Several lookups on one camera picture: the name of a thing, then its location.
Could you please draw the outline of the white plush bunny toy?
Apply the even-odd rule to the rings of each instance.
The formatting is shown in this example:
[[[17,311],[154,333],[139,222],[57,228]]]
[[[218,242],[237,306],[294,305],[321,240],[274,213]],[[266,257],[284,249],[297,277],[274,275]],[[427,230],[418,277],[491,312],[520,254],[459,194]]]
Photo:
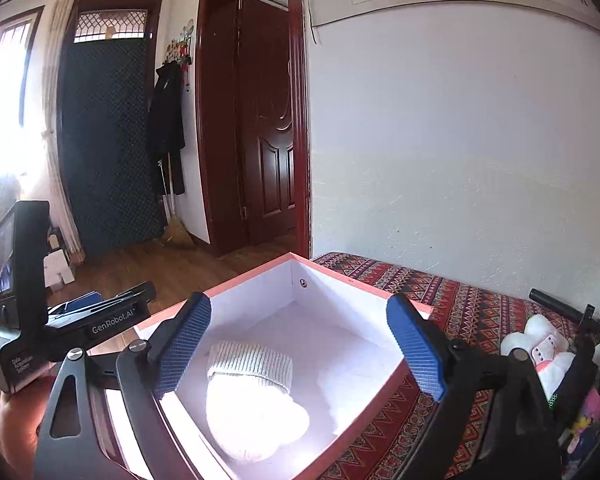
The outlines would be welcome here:
[[[508,356],[516,349],[528,353],[546,400],[550,400],[576,356],[569,350],[568,340],[544,315],[535,314],[528,319],[522,332],[510,333],[501,342],[503,356]]]

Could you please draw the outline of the red patterned bed cloth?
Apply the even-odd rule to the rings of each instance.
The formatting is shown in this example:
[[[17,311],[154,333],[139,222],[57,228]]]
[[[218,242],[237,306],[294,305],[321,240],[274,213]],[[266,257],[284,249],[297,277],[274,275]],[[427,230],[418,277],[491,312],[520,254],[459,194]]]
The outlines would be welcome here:
[[[325,478],[600,479],[600,323],[591,313],[346,252],[318,263],[388,294],[381,317],[404,355],[388,399]],[[540,315],[576,354],[553,393],[531,351],[502,348]]]

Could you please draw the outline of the white knit beanie hat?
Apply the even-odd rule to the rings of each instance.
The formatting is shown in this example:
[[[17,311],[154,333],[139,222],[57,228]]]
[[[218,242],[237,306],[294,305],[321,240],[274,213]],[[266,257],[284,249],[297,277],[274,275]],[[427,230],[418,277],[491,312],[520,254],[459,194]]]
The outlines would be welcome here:
[[[310,416],[291,396],[292,359],[256,342],[221,340],[209,352],[206,417],[231,460],[253,464],[299,441]]]

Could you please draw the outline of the pink white storage box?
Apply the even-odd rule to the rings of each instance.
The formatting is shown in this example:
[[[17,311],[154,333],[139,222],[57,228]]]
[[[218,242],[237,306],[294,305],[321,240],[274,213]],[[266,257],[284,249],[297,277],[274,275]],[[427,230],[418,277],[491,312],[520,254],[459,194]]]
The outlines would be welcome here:
[[[407,366],[388,292],[288,254],[208,290],[211,321],[158,405],[195,479],[321,479]]]

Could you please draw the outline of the straw broom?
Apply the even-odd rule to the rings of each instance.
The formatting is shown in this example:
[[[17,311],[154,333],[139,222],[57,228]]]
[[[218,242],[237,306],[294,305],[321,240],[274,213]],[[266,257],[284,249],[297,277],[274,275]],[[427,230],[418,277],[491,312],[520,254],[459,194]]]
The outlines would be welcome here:
[[[189,236],[189,232],[185,229],[184,224],[176,214],[175,210],[175,194],[173,187],[173,174],[171,165],[171,156],[166,156],[166,166],[161,166],[166,188],[166,206],[168,207],[168,225],[164,230],[164,244],[176,248],[192,249],[195,247],[194,241]]]

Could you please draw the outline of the dark red wooden door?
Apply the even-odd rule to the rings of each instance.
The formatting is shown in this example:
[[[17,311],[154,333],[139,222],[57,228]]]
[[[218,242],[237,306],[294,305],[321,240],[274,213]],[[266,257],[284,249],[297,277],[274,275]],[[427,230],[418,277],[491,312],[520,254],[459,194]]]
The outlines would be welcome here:
[[[242,0],[238,79],[248,232],[260,244],[296,226],[287,11]]]

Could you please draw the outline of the beige window curtain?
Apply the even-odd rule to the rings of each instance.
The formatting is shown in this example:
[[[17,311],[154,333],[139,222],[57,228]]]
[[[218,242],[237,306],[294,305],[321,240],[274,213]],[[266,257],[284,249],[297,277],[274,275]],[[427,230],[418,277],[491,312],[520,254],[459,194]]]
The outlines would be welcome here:
[[[42,69],[42,104],[45,124],[42,137],[46,142],[47,171],[50,179],[50,212],[55,215],[68,249],[70,262],[80,264],[85,259],[85,252],[61,180],[57,131],[60,58],[75,2],[76,0],[55,0],[52,7]]]

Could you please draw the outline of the black hanging coat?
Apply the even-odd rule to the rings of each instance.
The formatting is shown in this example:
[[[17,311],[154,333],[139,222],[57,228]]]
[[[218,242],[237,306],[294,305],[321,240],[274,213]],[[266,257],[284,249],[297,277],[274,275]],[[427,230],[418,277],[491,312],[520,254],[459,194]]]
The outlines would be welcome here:
[[[157,70],[148,112],[146,150],[151,164],[152,186],[166,195],[164,187],[172,174],[175,195],[185,193],[181,150],[185,148],[182,115],[182,69],[172,61]]]

